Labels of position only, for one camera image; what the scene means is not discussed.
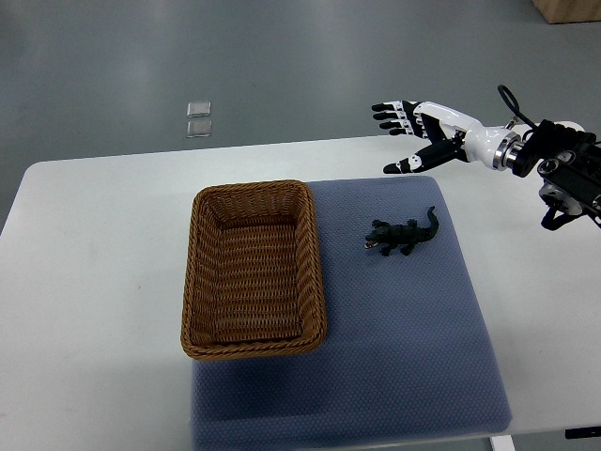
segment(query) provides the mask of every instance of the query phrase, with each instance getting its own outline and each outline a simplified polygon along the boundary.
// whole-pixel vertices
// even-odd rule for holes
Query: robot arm
[[[391,119],[379,124],[389,134],[411,134],[429,139],[430,146],[411,157],[384,168],[386,174],[418,173],[453,159],[481,161],[491,169],[503,170],[502,158],[520,137],[509,129],[485,127],[468,115],[431,101],[388,101],[372,106],[374,119]]]
[[[427,171],[453,159],[466,163],[480,161],[489,169],[526,177],[542,159],[537,172],[544,185],[540,197],[548,206],[541,223],[556,230],[588,215],[601,227],[601,148],[592,133],[577,132],[543,120],[534,124],[519,111],[516,97],[501,85],[499,92],[514,113],[505,127],[485,127],[452,108],[430,101],[387,101],[372,106],[374,119],[389,134],[409,134],[431,144],[409,158],[384,167],[385,174]],[[526,140],[512,132],[521,119],[531,127]]]

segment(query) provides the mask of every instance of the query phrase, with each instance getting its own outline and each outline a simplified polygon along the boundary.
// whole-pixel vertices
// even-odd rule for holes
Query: crocodile tail
[[[428,239],[432,240],[436,233],[439,231],[439,218],[434,214],[434,207],[428,209],[428,219],[430,220],[430,227],[426,229]]]

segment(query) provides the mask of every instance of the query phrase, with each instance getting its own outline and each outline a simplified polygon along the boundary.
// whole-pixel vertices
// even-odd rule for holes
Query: wicker basket
[[[197,194],[181,327],[186,353],[197,360],[296,354],[325,335],[309,187],[280,180]]]

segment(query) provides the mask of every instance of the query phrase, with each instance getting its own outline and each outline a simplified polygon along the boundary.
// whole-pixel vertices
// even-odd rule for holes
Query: green plastic crocodile
[[[379,252],[383,256],[389,256],[392,249],[405,244],[401,247],[401,254],[408,256],[415,244],[418,242],[430,241],[434,238],[439,230],[439,219],[433,212],[434,207],[428,210],[428,219],[430,227],[417,227],[417,221],[411,219],[407,221],[407,225],[390,225],[376,219],[372,223],[374,230],[365,236],[366,243],[364,248],[371,249],[382,243],[387,243],[388,246],[383,247]]]

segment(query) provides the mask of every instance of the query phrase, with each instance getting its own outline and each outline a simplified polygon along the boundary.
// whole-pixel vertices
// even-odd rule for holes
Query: grey floor
[[[530,0],[0,0],[0,228],[33,163],[374,135],[379,101],[502,124],[504,83],[531,118],[601,134],[600,42],[601,23],[547,25]],[[212,101],[210,137],[185,137],[194,100]]]

